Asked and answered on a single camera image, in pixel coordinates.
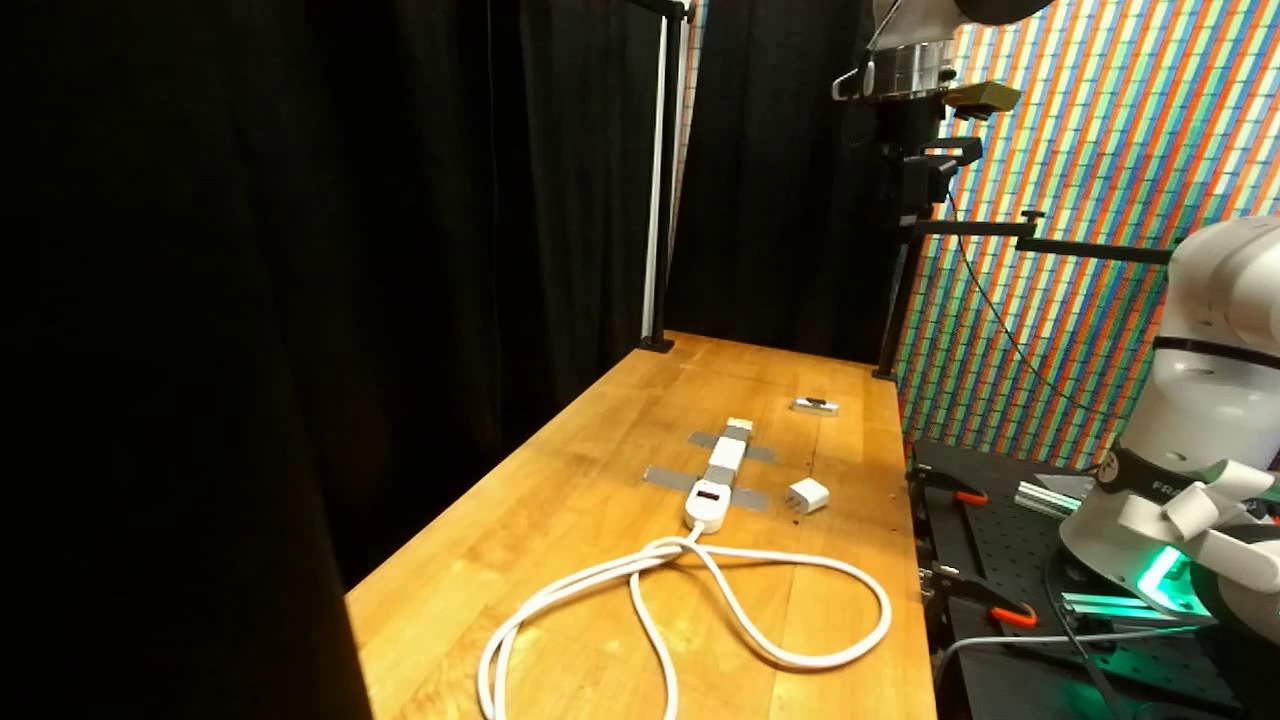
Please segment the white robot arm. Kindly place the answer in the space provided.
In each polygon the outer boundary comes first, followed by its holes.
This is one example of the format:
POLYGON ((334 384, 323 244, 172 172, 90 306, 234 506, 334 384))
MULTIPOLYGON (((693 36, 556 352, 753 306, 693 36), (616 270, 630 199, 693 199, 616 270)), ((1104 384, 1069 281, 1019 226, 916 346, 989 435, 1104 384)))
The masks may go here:
POLYGON ((1196 226, 1167 261, 1136 413, 1060 543, 1139 600, 1280 641, 1280 218, 1196 226))

